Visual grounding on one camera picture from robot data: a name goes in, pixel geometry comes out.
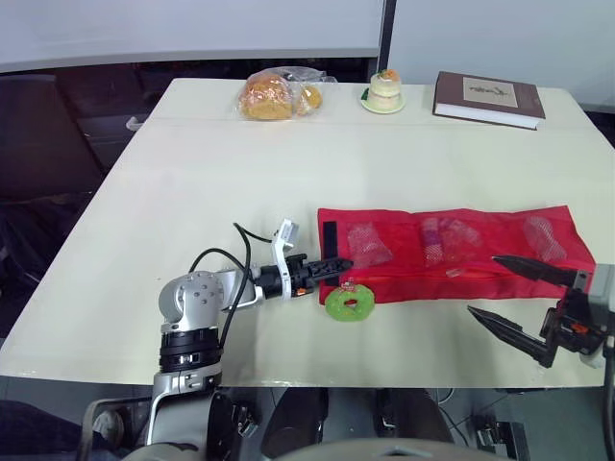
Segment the bread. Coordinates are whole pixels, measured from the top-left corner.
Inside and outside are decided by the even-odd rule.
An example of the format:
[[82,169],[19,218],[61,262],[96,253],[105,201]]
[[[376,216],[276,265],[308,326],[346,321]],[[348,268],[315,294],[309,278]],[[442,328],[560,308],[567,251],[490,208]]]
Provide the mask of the bread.
[[241,112],[257,120],[284,120],[292,116],[292,97],[285,79],[272,72],[251,76],[239,96]]
[[321,104],[323,104],[323,96],[318,88],[312,85],[305,86],[297,101],[297,115],[306,115],[314,109],[320,108]]

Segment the white table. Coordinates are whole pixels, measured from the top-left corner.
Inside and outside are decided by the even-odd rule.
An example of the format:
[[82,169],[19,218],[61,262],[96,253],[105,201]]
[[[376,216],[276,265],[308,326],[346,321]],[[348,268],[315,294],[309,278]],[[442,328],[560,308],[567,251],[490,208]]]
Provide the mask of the white table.
[[[537,132],[431,116],[433,88],[406,85],[406,108],[378,116],[339,85],[320,113],[241,121],[242,82],[176,80],[69,236],[0,351],[0,374],[147,384],[157,370],[158,294],[211,246],[243,257],[237,221],[301,225],[318,258],[316,209],[509,211],[566,204],[594,257],[615,262],[615,153],[572,97],[540,89]],[[266,245],[253,261],[270,263]],[[213,255],[204,269],[228,267]],[[553,300],[475,301],[536,335]],[[465,301],[377,306],[340,324],[317,296],[237,313],[226,385],[542,387],[600,385],[561,350],[541,370],[499,342]]]

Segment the chair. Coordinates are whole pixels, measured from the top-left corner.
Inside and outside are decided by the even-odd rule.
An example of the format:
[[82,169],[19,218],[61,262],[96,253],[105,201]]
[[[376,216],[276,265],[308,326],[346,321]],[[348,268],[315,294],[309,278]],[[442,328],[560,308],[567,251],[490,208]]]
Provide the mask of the chair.
[[103,178],[55,77],[0,77],[0,199],[94,191]]

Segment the white wall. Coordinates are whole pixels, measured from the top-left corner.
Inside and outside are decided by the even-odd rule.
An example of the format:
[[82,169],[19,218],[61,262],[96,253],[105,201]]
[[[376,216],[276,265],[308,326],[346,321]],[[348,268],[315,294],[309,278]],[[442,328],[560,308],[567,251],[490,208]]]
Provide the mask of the white wall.
[[406,83],[474,73],[615,111],[615,0],[398,0],[388,65]]
[[0,72],[377,56],[382,0],[0,0]]

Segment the white plate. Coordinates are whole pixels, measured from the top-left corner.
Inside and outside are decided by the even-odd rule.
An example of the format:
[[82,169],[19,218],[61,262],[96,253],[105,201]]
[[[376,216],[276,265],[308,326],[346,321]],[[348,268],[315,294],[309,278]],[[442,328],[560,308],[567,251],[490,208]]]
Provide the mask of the white plate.
[[370,112],[381,113],[381,114],[395,113],[395,112],[399,112],[406,105],[406,98],[404,97],[403,94],[400,94],[400,96],[401,96],[400,104],[396,108],[393,108],[393,109],[376,109],[376,108],[372,108],[371,106],[369,106],[367,104],[367,100],[366,99],[361,99],[360,102],[361,102],[361,105],[364,106],[366,109],[368,109]]

